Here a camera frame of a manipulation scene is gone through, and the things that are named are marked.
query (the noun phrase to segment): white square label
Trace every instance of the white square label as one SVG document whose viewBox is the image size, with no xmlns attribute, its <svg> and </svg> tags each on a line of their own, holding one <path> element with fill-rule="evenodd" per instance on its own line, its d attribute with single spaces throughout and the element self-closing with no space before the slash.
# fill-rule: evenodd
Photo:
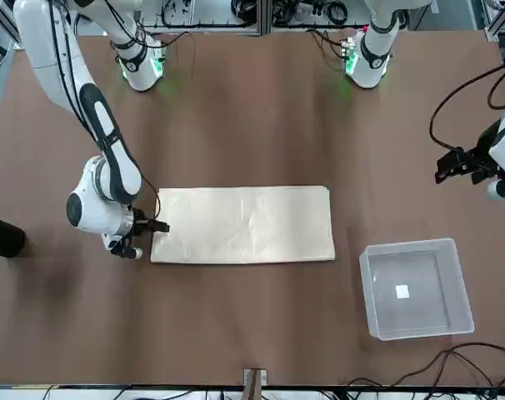
<svg viewBox="0 0 505 400">
<path fill-rule="evenodd" d="M 397 285 L 395 287 L 397 292 L 397 298 L 409 298 L 410 292 L 408 291 L 408 285 Z"/>
</svg>

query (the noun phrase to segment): folded cloth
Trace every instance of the folded cloth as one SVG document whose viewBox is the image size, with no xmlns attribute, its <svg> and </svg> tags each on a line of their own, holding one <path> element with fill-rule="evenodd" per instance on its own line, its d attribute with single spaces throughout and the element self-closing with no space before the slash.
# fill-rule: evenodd
<svg viewBox="0 0 505 400">
<path fill-rule="evenodd" d="M 322 186 L 160 189 L 153 263 L 249 264 L 335 258 Z"/>
</svg>

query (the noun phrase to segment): clear plastic container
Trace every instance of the clear plastic container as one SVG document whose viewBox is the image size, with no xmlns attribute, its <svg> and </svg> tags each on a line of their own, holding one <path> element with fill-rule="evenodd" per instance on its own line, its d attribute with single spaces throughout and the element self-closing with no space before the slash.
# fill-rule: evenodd
<svg viewBox="0 0 505 400">
<path fill-rule="evenodd" d="M 380 340 L 475 330 L 452 239 L 367 246 L 360 256 L 369 332 Z"/>
</svg>

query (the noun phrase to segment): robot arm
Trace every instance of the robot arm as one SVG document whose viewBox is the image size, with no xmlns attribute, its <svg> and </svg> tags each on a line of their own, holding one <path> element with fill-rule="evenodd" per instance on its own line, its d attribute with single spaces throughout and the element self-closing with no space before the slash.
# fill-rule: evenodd
<svg viewBox="0 0 505 400">
<path fill-rule="evenodd" d="M 378 85 L 388 67 L 393 42 L 399 32 L 399 13 L 427 6 L 433 0 L 365 0 L 371 11 L 366 32 L 355 37 L 355 55 L 345 73 L 361 88 Z"/>
<path fill-rule="evenodd" d="M 466 174 L 471 174 L 474 185 L 497 177 L 487 193 L 490 198 L 505 199 L 505 114 L 482 133 L 477 146 L 468 151 L 457 147 L 437 161 L 436 183 Z"/>
<path fill-rule="evenodd" d="M 105 25 L 112 18 L 109 9 L 98 7 L 97 2 L 102 0 L 78 1 L 73 6 L 79 12 L 86 12 L 93 21 Z M 168 226 L 147 220 L 141 210 L 132 207 L 143 176 L 106 99 L 86 67 L 66 19 L 65 5 L 55 0 L 17 0 L 14 17 L 43 90 L 53 103 L 77 117 L 101 151 L 100 156 L 86 163 L 79 184 L 67 200 L 69 222 L 83 231 L 101 234 L 111 253 L 140 258 L 141 249 L 130 246 L 132 236 L 146 229 L 166 232 Z M 126 13 L 122 18 L 126 23 L 130 21 Z M 146 42 L 133 41 L 125 32 L 119 32 L 119 28 L 111 37 L 125 77 L 133 88 L 146 90 L 162 76 L 161 70 L 154 67 L 156 55 L 140 44 Z M 144 32 L 138 30 L 136 35 L 150 44 L 155 43 Z"/>
</svg>

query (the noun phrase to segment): brown tabletop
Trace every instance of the brown tabletop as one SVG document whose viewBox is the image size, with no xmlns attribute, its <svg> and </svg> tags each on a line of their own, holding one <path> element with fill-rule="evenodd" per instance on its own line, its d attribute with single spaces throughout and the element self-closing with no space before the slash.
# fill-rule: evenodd
<svg viewBox="0 0 505 400">
<path fill-rule="evenodd" d="M 436 186 L 444 150 L 428 137 L 448 92 L 500 62 L 482 32 L 401 34 L 372 91 L 343 81 L 306 33 L 196 35 L 194 64 L 185 37 L 166 79 L 145 93 L 128 87 L 105 37 L 80 42 L 157 188 L 325 185 L 337 260 L 151 264 L 149 236 L 138 240 L 141 261 L 106 253 L 65 215 L 97 149 L 19 52 L 0 109 L 0 218 L 25 229 L 30 251 L 0 258 L 0 383 L 240 384 L 248 367 L 266 368 L 277 385 L 391 383 L 455 343 L 505 346 L 505 202 L 487 200 L 469 177 Z M 455 97 L 437 135 L 473 146 L 500 115 L 486 106 L 493 82 Z M 152 208 L 146 188 L 137 205 Z M 370 243 L 428 238 L 456 241 L 475 333 L 379 342 L 368 333 L 358 256 Z M 465 354 L 505 374 L 505 356 Z M 443 383 L 478 380 L 451 360 Z"/>
</svg>

